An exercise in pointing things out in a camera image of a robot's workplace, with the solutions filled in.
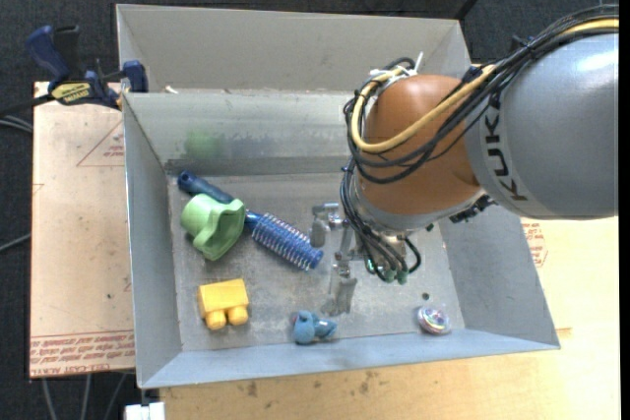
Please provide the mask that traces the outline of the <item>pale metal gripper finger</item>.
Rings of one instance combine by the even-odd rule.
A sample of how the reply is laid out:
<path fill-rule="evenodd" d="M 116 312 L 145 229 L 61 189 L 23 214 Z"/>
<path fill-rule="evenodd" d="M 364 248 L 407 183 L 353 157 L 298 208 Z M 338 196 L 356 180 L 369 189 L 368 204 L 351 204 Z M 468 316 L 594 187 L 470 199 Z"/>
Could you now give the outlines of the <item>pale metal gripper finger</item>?
<path fill-rule="evenodd" d="M 357 278 L 351 274 L 348 263 L 333 264 L 329 290 L 321 311 L 326 315 L 349 313 Z"/>
<path fill-rule="evenodd" d="M 322 248 L 331 231 L 340 229 L 344 220 L 338 203 L 323 203 L 312 208 L 313 221 L 309 230 L 310 245 Z"/>

